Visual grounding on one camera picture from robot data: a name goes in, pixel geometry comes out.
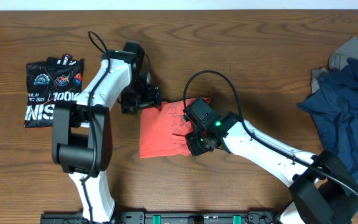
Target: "blue cloth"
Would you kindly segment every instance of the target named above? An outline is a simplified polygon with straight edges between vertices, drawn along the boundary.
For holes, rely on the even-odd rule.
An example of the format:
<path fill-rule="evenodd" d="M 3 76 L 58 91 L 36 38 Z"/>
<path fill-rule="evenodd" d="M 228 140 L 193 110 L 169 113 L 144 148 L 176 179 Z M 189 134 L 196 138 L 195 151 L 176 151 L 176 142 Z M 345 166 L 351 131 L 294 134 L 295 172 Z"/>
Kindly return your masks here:
<path fill-rule="evenodd" d="M 320 90 L 299 105 L 312 115 L 325 150 L 337 154 L 358 183 L 358 60 L 319 80 Z"/>

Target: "red fabric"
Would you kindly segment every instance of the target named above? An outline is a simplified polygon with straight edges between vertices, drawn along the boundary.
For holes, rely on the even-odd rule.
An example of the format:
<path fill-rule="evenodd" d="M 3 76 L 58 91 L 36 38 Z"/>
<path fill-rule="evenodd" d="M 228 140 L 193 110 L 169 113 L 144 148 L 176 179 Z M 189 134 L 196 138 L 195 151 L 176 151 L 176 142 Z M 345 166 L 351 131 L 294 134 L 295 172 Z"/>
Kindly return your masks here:
<path fill-rule="evenodd" d="M 186 100 L 189 105 L 196 98 Z M 190 122 L 183 119 L 183 101 L 162 102 L 161 109 L 144 109 L 140 116 L 140 158 L 158 156 L 187 156 L 186 134 L 193 131 Z"/>

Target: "table surface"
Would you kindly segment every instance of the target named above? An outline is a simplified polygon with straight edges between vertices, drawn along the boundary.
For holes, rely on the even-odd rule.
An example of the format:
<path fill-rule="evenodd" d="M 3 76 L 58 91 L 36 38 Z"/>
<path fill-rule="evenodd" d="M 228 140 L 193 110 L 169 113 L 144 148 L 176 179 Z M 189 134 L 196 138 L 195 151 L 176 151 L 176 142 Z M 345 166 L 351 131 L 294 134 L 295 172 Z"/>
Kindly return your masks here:
<path fill-rule="evenodd" d="M 78 192 L 51 158 L 51 128 L 23 128 L 25 65 L 63 53 L 85 59 L 84 87 L 99 70 L 95 30 L 111 49 L 136 40 L 150 55 L 163 98 L 181 99 L 205 69 L 235 84 L 244 116 L 297 148 L 322 150 L 311 117 L 296 106 L 310 94 L 311 69 L 326 66 L 358 37 L 358 11 L 0 12 L 0 223 L 39 223 L 43 212 L 82 209 Z M 188 96 L 236 111 L 229 86 L 205 75 Z M 281 210 L 287 187 L 247 159 L 214 151 L 199 157 L 139 159 L 139 115 L 111 111 L 110 191 L 119 208 L 149 211 Z"/>

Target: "gray cloth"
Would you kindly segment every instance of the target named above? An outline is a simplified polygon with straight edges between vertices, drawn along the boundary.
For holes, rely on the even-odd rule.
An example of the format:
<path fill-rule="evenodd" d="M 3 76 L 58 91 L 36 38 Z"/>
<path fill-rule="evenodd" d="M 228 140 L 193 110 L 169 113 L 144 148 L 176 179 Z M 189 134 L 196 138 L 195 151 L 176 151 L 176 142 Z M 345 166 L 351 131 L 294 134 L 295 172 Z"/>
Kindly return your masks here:
<path fill-rule="evenodd" d="M 358 59 L 358 39 L 352 37 L 344 45 L 338 48 L 332 56 L 329 58 L 329 68 L 342 70 L 347 63 L 348 58 Z M 328 73 L 328 70 L 325 68 L 314 69 L 311 71 L 311 93 L 315 93 L 320 89 L 317 79 L 323 74 Z"/>

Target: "white plastic arm segment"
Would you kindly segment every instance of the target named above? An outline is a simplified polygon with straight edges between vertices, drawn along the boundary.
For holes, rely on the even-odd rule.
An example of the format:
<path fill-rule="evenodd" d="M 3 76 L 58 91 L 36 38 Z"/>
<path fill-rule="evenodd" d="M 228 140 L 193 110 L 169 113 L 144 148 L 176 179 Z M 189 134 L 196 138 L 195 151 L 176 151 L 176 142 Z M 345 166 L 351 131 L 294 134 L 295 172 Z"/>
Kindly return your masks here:
<path fill-rule="evenodd" d="M 294 147 L 288 146 L 262 132 L 255 129 L 248 121 L 244 120 L 247 128 L 255 133 L 255 135 L 263 142 L 273 146 L 274 148 L 283 151 L 291 156 L 296 156 L 304 162 L 311 164 L 313 160 L 311 157 L 314 155 L 312 152 L 305 152 Z M 279 178 L 287 187 L 292 183 L 292 177 L 295 174 L 302 174 L 306 167 L 300 164 L 294 164 L 291 159 L 266 148 L 256 140 L 250 140 L 250 136 L 246 133 L 241 125 L 237 122 L 229 131 L 224 143 L 227 148 L 235 155 L 245 157 L 265 170 L 269 171 L 275 177 Z"/>
<path fill-rule="evenodd" d="M 107 106 L 110 110 L 121 91 L 130 84 L 131 65 L 123 60 L 110 59 L 110 73 L 103 79 L 94 93 L 92 105 Z M 74 100 L 78 105 L 88 105 L 88 95 L 95 84 L 101 79 L 108 66 L 107 59 L 102 60 L 100 69 L 91 83 Z"/>
<path fill-rule="evenodd" d="M 86 203 L 85 194 L 81 185 L 81 179 L 86 177 L 86 174 L 75 172 L 69 174 L 70 178 L 74 181 L 77 186 L 78 193 L 80 193 L 82 205 L 84 207 L 83 217 L 90 219 L 90 212 L 88 203 Z M 114 199 L 112 199 L 107 183 L 106 172 L 99 172 L 98 177 L 91 177 L 86 181 L 86 189 L 88 197 L 92 206 L 92 214 L 94 222 L 108 222 L 114 211 Z"/>

